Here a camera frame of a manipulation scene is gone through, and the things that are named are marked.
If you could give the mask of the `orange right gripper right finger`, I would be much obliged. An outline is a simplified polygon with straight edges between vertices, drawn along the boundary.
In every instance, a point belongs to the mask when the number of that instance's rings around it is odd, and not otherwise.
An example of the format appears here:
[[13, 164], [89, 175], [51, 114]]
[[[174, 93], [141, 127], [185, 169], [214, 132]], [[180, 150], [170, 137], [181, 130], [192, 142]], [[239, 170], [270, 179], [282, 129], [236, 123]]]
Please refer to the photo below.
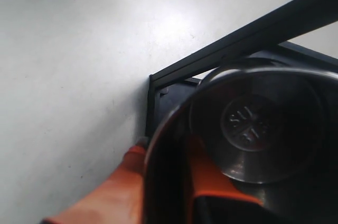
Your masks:
[[230, 179], [222, 174], [202, 146], [200, 139], [189, 139], [189, 170], [191, 189], [189, 196], [189, 223], [193, 222], [193, 208], [197, 199], [211, 197], [230, 203], [248, 203], [262, 206], [257, 198], [236, 189]]

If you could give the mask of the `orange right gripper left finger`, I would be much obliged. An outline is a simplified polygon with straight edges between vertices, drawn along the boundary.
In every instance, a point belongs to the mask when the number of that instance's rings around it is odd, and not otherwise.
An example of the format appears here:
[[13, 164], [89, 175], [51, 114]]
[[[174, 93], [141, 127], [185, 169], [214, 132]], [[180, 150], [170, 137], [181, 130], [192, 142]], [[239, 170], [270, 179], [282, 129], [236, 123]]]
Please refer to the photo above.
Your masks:
[[103, 184], [42, 223], [142, 223], [148, 140], [140, 137]]

